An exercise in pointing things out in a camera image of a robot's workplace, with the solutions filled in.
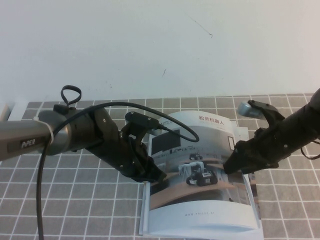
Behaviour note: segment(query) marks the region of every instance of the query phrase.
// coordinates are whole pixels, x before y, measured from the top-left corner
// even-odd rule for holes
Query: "white wall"
[[[3,0],[0,100],[315,92],[318,0]]]

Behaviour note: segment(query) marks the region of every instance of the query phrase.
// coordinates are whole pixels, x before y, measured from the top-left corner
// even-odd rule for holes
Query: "white grid line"
[[[0,181],[0,184],[28,184],[28,182],[6,182],[6,181]],[[59,184],[59,185],[71,185],[72,182],[53,182],[52,184]],[[75,182],[74,184],[89,184],[94,185],[94,182]],[[117,184],[116,182],[97,182],[96,184]],[[119,182],[118,184],[139,184],[139,182]]]
[[[161,107],[152,107],[152,108],[153,109],[161,109]],[[201,107],[201,108],[202,109],[215,109],[215,107]],[[290,109],[290,107],[287,107],[287,106],[279,106],[279,107],[276,107],[276,108],[277,109]],[[124,110],[124,109],[125,109],[125,107],[112,106],[112,110]],[[179,107],[164,107],[164,109],[179,109]],[[197,108],[196,107],[182,107],[182,109],[195,109],[196,110]],[[233,107],[217,107],[217,109],[233,109]],[[24,118],[23,120],[32,120],[32,118]]]
[[[135,205],[135,217],[134,217],[134,231],[133,231],[133,240],[136,240],[136,231],[137,231],[137,215],[138,215],[138,203],[139,203],[139,188],[140,185],[138,185],[138,190],[136,193],[136,205]]]
[[[18,161],[16,161],[15,166],[18,166],[18,163],[19,163],[19,161],[20,161],[21,156],[22,156],[22,155],[19,156]],[[0,201],[0,206],[1,206],[2,202],[3,202],[3,200],[6,199],[7,190],[8,190],[8,188],[9,188],[9,185],[10,185],[11,181],[12,181],[12,178],[14,177],[15,171],[16,171],[16,170],[14,169],[13,172],[12,172],[12,174],[11,174],[11,177],[10,177],[10,179],[9,179],[8,185],[6,186],[6,188],[5,188],[5,190],[4,190],[3,197],[1,198],[1,201]]]
[[[23,197],[20,198],[13,198],[13,197],[6,197],[6,200],[23,200]],[[26,198],[26,200],[35,200],[36,198]],[[95,201],[104,201],[104,200],[113,200],[114,198],[70,198],[70,200],[95,200]],[[61,200],[67,200],[66,198],[49,198],[49,200],[57,200],[57,201],[61,201]],[[117,198],[116,200],[135,200],[135,198]]]
[[[26,153],[26,154],[23,154],[24,156],[39,156],[41,155],[41,153]],[[78,153],[61,153],[62,156],[79,156],[81,154],[78,154]],[[82,156],[94,156],[93,154],[89,154],[89,153],[86,153],[86,154],[82,154]]]
[[[264,240],[287,240],[286,237],[266,237]],[[290,237],[290,239],[294,240],[312,240],[312,238],[301,238],[301,237]]]
[[[181,112],[181,109],[182,109],[182,105],[181,105],[181,97],[179,97],[179,101],[180,101],[180,112]]]
[[[303,155],[291,155],[292,157],[297,157],[297,156],[301,156],[303,157]],[[0,167],[0,169],[17,169],[17,170],[34,170],[34,167]],[[45,170],[55,170],[55,167],[45,167]],[[59,167],[59,170],[76,170],[76,167]],[[79,167],[80,170],[113,170],[113,167]],[[290,170],[290,168],[273,168],[273,171],[288,171]],[[293,168],[293,170],[295,171],[315,171],[315,170],[320,170],[320,168]],[[0,181],[0,184],[7,184],[9,183],[8,181]],[[27,182],[25,181],[15,181],[15,182],[11,182],[11,184],[26,184]],[[105,184],[106,182],[97,182],[96,184]],[[71,184],[71,182],[54,182],[53,184]],[[94,184],[94,182],[76,182],[75,184]],[[139,184],[138,182],[119,182],[119,184]]]
[[[196,105],[197,105],[197,110],[200,111],[200,108],[199,108],[199,98],[196,97]]]
[[[23,199],[23,201],[22,201],[22,204],[21,204],[21,207],[20,207],[18,216],[17,216],[17,218],[16,218],[16,220],[15,220],[14,227],[13,227],[12,232],[11,232],[10,240],[12,239],[13,234],[14,234],[14,232],[15,232],[15,230],[16,230],[18,220],[19,220],[19,218],[20,218],[20,216],[21,216],[21,212],[22,212],[23,206],[24,206],[24,204],[25,204],[25,201],[26,201],[26,198],[27,198],[27,196],[28,196],[28,192],[29,192],[29,189],[30,189],[32,180],[33,180],[36,172],[37,172],[37,171],[36,171],[36,168],[35,168],[34,171],[33,171],[32,177],[31,177],[31,179],[30,179],[29,185],[28,185],[28,187],[27,187],[27,189],[26,189],[26,192],[25,192],[25,195],[24,195],[24,199]]]
[[[259,128],[258,119],[254,118],[257,129]]]
[[[0,215],[0,217],[17,217],[17,215],[9,215],[9,214],[6,214],[6,215]],[[20,215],[20,217],[23,217],[23,218],[35,218],[36,215]],[[52,219],[62,219],[64,218],[65,216],[55,216],[55,215],[44,215],[43,216],[44,218],[52,218]],[[84,216],[84,215],[80,215],[80,216],[66,216],[68,219],[87,219],[88,216]],[[115,218],[115,219],[127,219],[127,218],[130,218],[130,219],[134,219],[135,216],[95,216],[95,215],[91,215],[89,216],[89,219],[110,219],[110,218]]]
[[[260,202],[266,202],[266,203],[301,203],[300,200],[259,200]],[[320,203],[320,200],[303,200],[304,203]]]
[[[147,99],[144,100],[144,106],[145,106],[145,107],[147,106]]]
[[[52,181],[51,181],[51,184],[50,184],[50,187],[49,187],[47,196],[46,196],[46,198],[45,198],[45,202],[44,202],[44,205],[43,205],[43,209],[42,209],[42,211],[41,211],[41,212],[42,212],[42,215],[44,215],[44,212],[45,212],[45,209],[46,209],[46,205],[47,205],[47,202],[48,202],[48,199],[49,199],[49,194],[50,194],[50,192],[51,192],[51,188],[52,188],[52,185],[53,185],[55,176],[56,176],[56,172],[57,172],[57,169],[58,169],[58,165],[59,165],[60,159],[61,159],[61,154],[60,154],[60,156],[59,156],[59,159],[58,159],[58,162],[57,162],[55,171],[54,171],[54,173],[53,173]],[[38,235],[38,228],[36,229],[35,234],[36,234],[35,236]]]
[[[272,220],[280,220],[281,218],[264,218],[263,220],[267,220],[267,221],[272,221]],[[316,217],[316,218],[314,218],[314,217],[309,217],[309,219],[310,220],[320,220],[320,218],[318,217]],[[308,218],[307,217],[305,217],[305,218],[283,218],[283,220],[308,220]]]
[[[287,99],[287,101],[288,101],[289,107],[291,108],[291,104],[290,104],[288,95],[286,95],[286,99]],[[293,171],[293,169],[292,169],[290,160],[288,160],[288,163],[289,163],[289,166],[290,166],[290,169],[291,169],[291,173],[292,173],[292,176],[293,176],[293,180],[294,180],[296,189],[297,189],[297,191],[298,191],[298,195],[299,195],[300,201],[302,202],[302,208],[303,208],[305,217],[306,217],[307,222],[308,222],[308,226],[309,226],[309,230],[310,230],[311,236],[312,236],[312,238],[314,239],[315,236],[314,236],[314,233],[313,233],[313,231],[312,231],[312,228],[311,228],[311,225],[310,225],[310,221],[309,221],[309,219],[308,219],[307,211],[306,211],[305,205],[304,205],[304,203],[303,203],[303,200],[302,200],[302,197],[301,197],[301,193],[300,193],[300,190],[299,190],[299,187],[298,187],[298,184],[297,184],[296,176],[295,176],[295,173],[294,173],[294,171]]]
[[[308,99],[307,99],[307,97],[306,97],[306,94],[303,94],[303,95],[304,95],[305,101],[308,103]],[[306,151],[306,154],[309,155],[309,151],[308,151],[308,148],[307,148],[307,147],[305,147],[305,151]],[[320,187],[320,181],[319,181],[318,176],[317,176],[317,173],[316,173],[316,171],[315,171],[315,167],[314,167],[312,161],[311,161],[311,160],[309,160],[309,161],[310,161],[310,164],[311,164],[311,170],[313,171],[313,173],[314,173],[314,175],[315,175],[315,179],[316,179],[316,181],[317,181],[317,183],[318,183],[318,185],[319,185],[319,187]]]
[[[286,225],[285,225],[285,221],[284,221],[284,215],[282,214],[282,210],[281,210],[281,206],[280,206],[280,202],[279,202],[279,197],[278,197],[277,189],[276,189],[276,186],[275,186],[274,177],[272,176],[271,170],[268,169],[268,171],[269,171],[269,174],[270,174],[270,176],[271,176],[271,181],[272,181],[272,184],[273,184],[273,190],[274,190],[274,193],[275,193],[276,201],[277,201],[277,203],[278,203],[279,212],[280,212],[280,216],[281,216],[281,219],[282,219],[282,224],[283,224],[285,236],[286,236],[287,239],[289,239],[288,231],[287,231],[287,228],[286,228]]]
[[[86,224],[85,224],[85,229],[84,229],[84,234],[83,234],[83,240],[86,239],[86,235],[87,235],[89,218],[90,218],[90,214],[91,214],[92,203],[93,203],[93,201],[94,201],[94,195],[95,195],[95,190],[96,190],[96,183],[97,183],[97,179],[98,179],[98,174],[99,174],[99,168],[98,168],[98,170],[96,171],[96,176],[95,176],[95,181],[94,181],[93,191],[92,191],[92,197],[91,197],[91,201],[90,201],[88,216],[87,216],[87,220],[86,220]]]
[[[218,113],[217,98],[214,97],[215,111]]]
[[[10,236],[10,234],[8,233],[0,233],[0,236]],[[26,237],[36,237],[36,235],[34,234],[15,234],[15,236],[26,236]],[[59,237],[60,235],[54,235],[54,234],[46,234],[45,237]],[[80,237],[82,238],[83,235],[61,235],[61,237]],[[89,238],[106,238],[107,236],[106,235],[87,235],[86,237],[89,237]],[[110,237],[112,238],[124,238],[124,237],[133,237],[133,235],[111,235]]]
[[[44,104],[45,104],[45,101],[42,101],[42,103],[40,104],[40,107],[37,108],[37,111],[36,111],[36,114],[35,114],[36,117],[38,117],[38,115],[39,115],[39,113],[40,113],[40,110],[41,110],[41,108],[43,107]]]
[[[80,158],[79,158],[79,161],[78,161],[77,168],[79,168],[80,162],[81,162],[81,155],[80,155]],[[78,169],[75,170],[75,175],[74,175],[74,178],[73,178],[72,187],[71,187],[71,190],[70,190],[68,202],[67,202],[67,204],[66,204],[65,213],[64,213],[64,217],[63,217],[63,221],[62,221],[62,226],[61,226],[61,230],[60,230],[59,240],[61,239],[62,231],[63,231],[63,229],[64,229],[64,225],[65,225],[65,221],[66,221],[66,217],[67,217],[67,212],[68,212],[68,208],[69,208],[69,204],[70,204],[71,194],[72,194],[72,191],[73,191],[73,189],[74,189],[74,185],[75,185],[77,173],[78,173]]]
[[[233,109],[234,109],[234,114],[235,114],[235,121],[236,121],[236,125],[239,127],[239,123],[238,123],[238,117],[237,117],[237,110],[236,110],[236,104],[235,104],[235,99],[234,97],[232,97],[232,102],[233,102]]]
[[[110,229],[109,229],[109,237],[108,237],[109,240],[110,240],[110,236],[111,236],[112,223],[113,223],[114,214],[115,214],[115,206],[116,206],[116,198],[117,198],[119,175],[120,175],[120,172],[118,171],[118,176],[117,176],[117,178],[116,178],[117,184],[115,185],[115,192],[114,192],[114,199],[113,199],[113,207],[112,207],[112,216],[111,216]]]
[[[318,184],[297,184],[297,183],[292,183],[292,184],[284,184],[284,183],[275,183],[275,184],[271,184],[271,183],[257,183],[256,185],[258,186],[318,186]]]

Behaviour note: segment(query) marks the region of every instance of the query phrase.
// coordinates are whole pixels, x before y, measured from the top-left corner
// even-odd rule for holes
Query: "book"
[[[223,164],[246,127],[203,111],[170,114],[199,136],[190,142],[162,131],[150,135],[148,153],[167,176],[144,183],[139,234],[168,238],[263,240],[255,177],[240,171],[225,174]],[[190,137],[184,128],[159,123]]]

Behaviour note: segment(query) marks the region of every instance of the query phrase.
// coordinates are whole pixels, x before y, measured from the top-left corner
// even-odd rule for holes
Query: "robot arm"
[[[265,118],[269,127],[259,128],[254,138],[235,145],[232,155],[223,165],[227,174],[239,170],[249,174],[278,168],[279,161],[320,137],[320,89],[308,104],[287,118],[275,107],[254,100],[242,104],[238,112],[246,117]]]
[[[74,90],[80,96],[68,102],[63,94],[66,89]],[[166,174],[148,156],[147,147],[142,140],[147,131],[155,129],[173,131],[160,125],[158,120],[137,112],[127,113],[125,119],[128,124],[118,131],[117,125],[104,108],[111,105],[138,107],[154,112],[180,125],[195,136],[195,139],[190,139],[179,135],[181,138],[192,142],[199,141],[198,135],[183,123],[145,106],[128,102],[112,102],[78,110],[75,107],[69,107],[69,104],[80,100],[79,88],[65,86],[61,96],[66,105],[57,104],[53,110],[41,111],[38,116],[39,121],[0,122],[0,161],[42,149],[51,139],[50,129],[52,129],[55,136],[46,152],[47,155],[67,151],[76,152],[84,148],[124,176],[137,182],[161,181]]]

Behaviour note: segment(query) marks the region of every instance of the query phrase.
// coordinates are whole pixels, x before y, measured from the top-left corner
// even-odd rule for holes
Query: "robot image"
[[[215,185],[218,183],[218,178],[215,172],[205,168],[202,161],[194,161],[178,166],[179,174],[188,176],[186,183],[188,185],[197,185],[199,187],[207,185]]]
[[[200,156],[200,154],[199,153],[192,153],[192,154],[190,154],[190,156],[189,156],[189,159],[190,160],[202,160],[202,156]]]

